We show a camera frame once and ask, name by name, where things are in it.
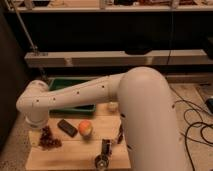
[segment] small brown object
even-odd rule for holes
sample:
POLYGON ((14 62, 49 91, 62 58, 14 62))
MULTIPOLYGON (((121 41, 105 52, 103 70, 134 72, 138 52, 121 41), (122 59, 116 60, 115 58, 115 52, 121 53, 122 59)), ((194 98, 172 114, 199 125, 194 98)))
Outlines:
POLYGON ((49 126, 46 126, 42 129, 42 135, 40 138, 39 145, 43 147, 43 149, 51 149, 61 147, 61 140, 57 138, 53 138, 52 131, 49 126))

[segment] black object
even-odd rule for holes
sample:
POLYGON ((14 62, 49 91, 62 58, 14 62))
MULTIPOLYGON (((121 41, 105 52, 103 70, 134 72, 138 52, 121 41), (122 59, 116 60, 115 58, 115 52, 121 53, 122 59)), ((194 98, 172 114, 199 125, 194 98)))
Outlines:
POLYGON ((114 5, 133 5, 136 0, 114 0, 114 5))
POLYGON ((136 45, 130 46, 125 50, 125 53, 129 55, 145 55, 150 52, 152 48, 149 45, 136 45))
POLYGON ((213 98, 209 98, 206 100, 206 105, 213 114, 213 98))
POLYGON ((203 43, 203 50, 213 59, 213 37, 208 37, 203 43))
POLYGON ((58 127, 71 137, 74 137, 78 133, 78 130, 64 119, 58 122, 58 127))
POLYGON ((120 144, 122 142, 122 140, 124 138, 123 132, 124 132, 123 127, 122 127, 122 125, 120 125, 117 144, 120 144))
MULTIPOLYGON (((50 1, 33 1, 36 7, 46 7, 49 5, 50 1)), ((19 7, 25 7, 24 1, 19 5, 19 7)))
POLYGON ((109 166, 109 159, 106 155, 100 154, 95 158, 95 167, 98 170, 106 170, 109 166))
POLYGON ((102 139, 101 154, 109 156, 111 153, 111 141, 109 139, 102 139))

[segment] wall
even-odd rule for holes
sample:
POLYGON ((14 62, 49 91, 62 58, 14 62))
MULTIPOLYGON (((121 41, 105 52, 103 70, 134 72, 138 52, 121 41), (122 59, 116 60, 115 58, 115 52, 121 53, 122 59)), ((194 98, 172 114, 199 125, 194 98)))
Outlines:
POLYGON ((0 5, 0 149, 17 116, 16 100, 29 81, 29 71, 0 5))

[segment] screw hole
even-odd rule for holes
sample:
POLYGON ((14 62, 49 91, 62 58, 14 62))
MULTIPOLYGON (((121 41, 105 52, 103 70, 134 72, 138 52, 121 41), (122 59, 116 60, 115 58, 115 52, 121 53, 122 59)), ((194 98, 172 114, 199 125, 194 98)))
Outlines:
POLYGON ((122 117, 122 118, 125 118, 126 116, 125 116, 123 113, 121 113, 121 117, 122 117))
POLYGON ((129 145, 127 145, 127 148, 128 148, 129 150, 132 150, 132 147, 130 147, 129 145))

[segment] wooden board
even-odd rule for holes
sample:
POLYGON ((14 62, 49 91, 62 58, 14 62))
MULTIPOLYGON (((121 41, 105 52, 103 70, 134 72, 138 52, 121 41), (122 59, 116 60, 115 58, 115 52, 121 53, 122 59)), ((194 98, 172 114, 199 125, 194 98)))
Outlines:
MULTIPOLYGON (((92 117, 64 115, 63 118, 75 127, 83 119, 90 120, 94 128, 91 140, 84 141, 79 134, 70 138, 57 128, 61 115, 50 118, 48 125, 51 127, 54 136, 62 140, 62 147, 49 151, 44 151, 40 147, 32 147, 26 170, 95 170, 94 159, 101 152, 101 140, 103 138, 115 138, 120 126, 119 113, 109 113, 107 104, 98 105, 92 117)), ((125 141, 113 148, 109 160, 110 169, 130 169, 125 141)))

